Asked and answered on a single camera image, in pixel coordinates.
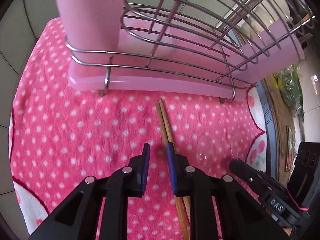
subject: pink dish rack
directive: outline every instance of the pink dish rack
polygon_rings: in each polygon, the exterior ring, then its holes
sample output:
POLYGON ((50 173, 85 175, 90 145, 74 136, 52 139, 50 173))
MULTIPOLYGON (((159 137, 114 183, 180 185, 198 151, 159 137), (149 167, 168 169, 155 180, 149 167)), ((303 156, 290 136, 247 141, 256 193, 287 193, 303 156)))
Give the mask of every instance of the pink dish rack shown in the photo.
POLYGON ((73 59, 68 80, 74 89, 242 100, 248 86, 304 58, 295 33, 303 34, 314 24, 303 0, 298 1, 309 17, 299 15, 298 24, 275 0, 215 0, 228 8, 223 16, 191 0, 156 0, 157 6, 129 1, 57 0, 73 59), (258 5, 269 15, 269 24, 255 10, 258 5), (209 20, 185 14, 183 7, 209 20), (210 19, 219 24, 210 24, 210 19))

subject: wooden board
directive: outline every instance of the wooden board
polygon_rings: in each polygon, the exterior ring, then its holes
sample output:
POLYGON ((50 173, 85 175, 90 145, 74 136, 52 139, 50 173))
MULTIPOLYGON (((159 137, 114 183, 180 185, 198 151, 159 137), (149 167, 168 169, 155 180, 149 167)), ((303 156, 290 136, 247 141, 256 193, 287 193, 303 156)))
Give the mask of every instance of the wooden board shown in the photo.
POLYGON ((277 139, 277 159, 278 174, 277 180, 286 185, 289 181, 290 171, 286 171, 287 159, 287 126, 291 128, 292 134, 295 134, 293 116, 291 109, 284 103, 280 90, 273 75, 264 79, 267 88, 267 97, 274 116, 277 139))

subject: stainless steel wire rack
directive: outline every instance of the stainless steel wire rack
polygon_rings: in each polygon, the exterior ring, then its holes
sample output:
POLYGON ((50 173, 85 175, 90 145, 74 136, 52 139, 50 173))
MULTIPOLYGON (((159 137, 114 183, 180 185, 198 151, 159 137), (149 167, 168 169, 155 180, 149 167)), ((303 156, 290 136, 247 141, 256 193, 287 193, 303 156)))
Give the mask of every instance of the stainless steel wire rack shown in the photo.
POLYGON ((246 71, 248 63, 258 64, 258 56, 269 57, 269 49, 280 42, 291 38, 293 34, 304 40, 306 34, 315 26, 315 16, 304 0, 124 0, 124 10, 121 17, 121 28, 135 38, 151 43, 150 51, 146 53, 130 53, 125 51, 102 51, 76 49, 66 40, 71 50, 72 58, 86 66, 107 67, 105 87, 108 88, 111 69, 113 67, 132 68, 176 74, 207 82, 228 86, 233 90, 245 89, 250 83, 232 75, 237 71, 246 71), (127 19, 138 19, 148 23, 144 27, 131 25, 127 19), (281 37, 275 37, 269 26, 280 21, 286 32, 281 37), (265 42, 260 33, 264 31, 271 42, 265 42), (206 42, 200 43, 194 37, 201 37, 206 42), (170 38, 179 42, 166 42, 170 38), (253 54, 248 56, 242 51, 242 46, 249 44, 253 54), (168 47, 187 51, 193 55, 201 55, 207 59, 224 65, 224 70, 215 70, 183 60, 158 56, 159 47, 168 47), (111 55, 129 55, 143 58, 143 65, 115 64, 110 57, 107 64, 83 62, 76 57, 77 53, 106 53, 111 55), (239 55, 239 64, 231 63, 230 54, 239 55), (177 63, 188 68, 204 71, 197 75, 195 72, 177 71, 174 69, 154 68, 152 61, 177 63), (205 74, 215 73, 215 78, 205 74))

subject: pink string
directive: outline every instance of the pink string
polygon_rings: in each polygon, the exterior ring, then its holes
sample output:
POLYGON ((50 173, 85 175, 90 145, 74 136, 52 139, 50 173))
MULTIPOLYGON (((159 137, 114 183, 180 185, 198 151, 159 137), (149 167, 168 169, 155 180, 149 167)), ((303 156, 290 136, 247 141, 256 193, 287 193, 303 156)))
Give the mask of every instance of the pink string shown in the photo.
POLYGON ((288 195, 289 197, 292 199, 292 201, 295 203, 295 205, 297 206, 297 208, 299 208, 301 211, 308 211, 309 208, 302 208, 302 207, 299 207, 297 202, 294 200, 294 198, 292 197, 292 195, 290 194, 289 190, 286 188, 287 192, 288 192, 288 195))

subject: white tile floor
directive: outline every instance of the white tile floor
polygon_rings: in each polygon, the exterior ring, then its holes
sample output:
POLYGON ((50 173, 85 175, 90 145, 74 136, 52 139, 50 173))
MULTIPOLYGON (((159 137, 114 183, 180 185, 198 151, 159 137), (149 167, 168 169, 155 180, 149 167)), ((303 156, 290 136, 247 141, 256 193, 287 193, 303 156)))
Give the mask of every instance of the white tile floor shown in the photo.
POLYGON ((301 75, 306 142, 320 142, 320 54, 315 39, 308 41, 306 59, 299 63, 298 71, 301 75))
POLYGON ((27 240, 29 238, 27 227, 14 191, 0 195, 0 212, 20 240, 27 240))

